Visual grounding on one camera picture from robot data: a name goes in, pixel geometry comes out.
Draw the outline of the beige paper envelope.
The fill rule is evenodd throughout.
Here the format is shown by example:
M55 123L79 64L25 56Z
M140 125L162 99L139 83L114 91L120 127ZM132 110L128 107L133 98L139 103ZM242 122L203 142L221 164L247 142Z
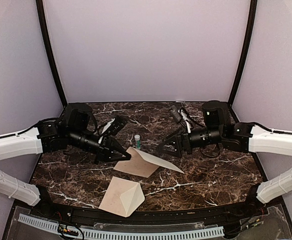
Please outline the beige paper envelope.
M140 183L113 176L99 209L127 218L145 201Z

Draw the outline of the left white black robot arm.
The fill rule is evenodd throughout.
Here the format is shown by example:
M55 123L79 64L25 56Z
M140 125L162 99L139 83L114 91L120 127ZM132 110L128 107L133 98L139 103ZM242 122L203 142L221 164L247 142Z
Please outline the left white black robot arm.
M128 161L129 154L114 138L126 125L120 116L100 133L92 108L84 103L68 104L59 117L40 120L20 132L0 135L0 161L24 155L39 155L76 147L95 155L94 163ZM56 214L45 187L25 183L0 170L0 194L36 207L46 218Z

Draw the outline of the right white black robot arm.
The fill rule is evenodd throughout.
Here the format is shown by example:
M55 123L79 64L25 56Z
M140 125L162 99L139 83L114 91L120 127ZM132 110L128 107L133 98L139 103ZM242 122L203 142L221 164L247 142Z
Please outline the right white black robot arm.
M187 126L169 135L157 149L177 158L182 152L192 153L194 148L221 144L223 148L241 153L274 153L292 156L292 131L267 128L257 122L231 123L227 103L211 100L202 105L204 125L191 129L188 113L175 106L170 108L174 121L184 121ZM250 188L241 213L251 217L260 206L292 191L292 168L279 176Z

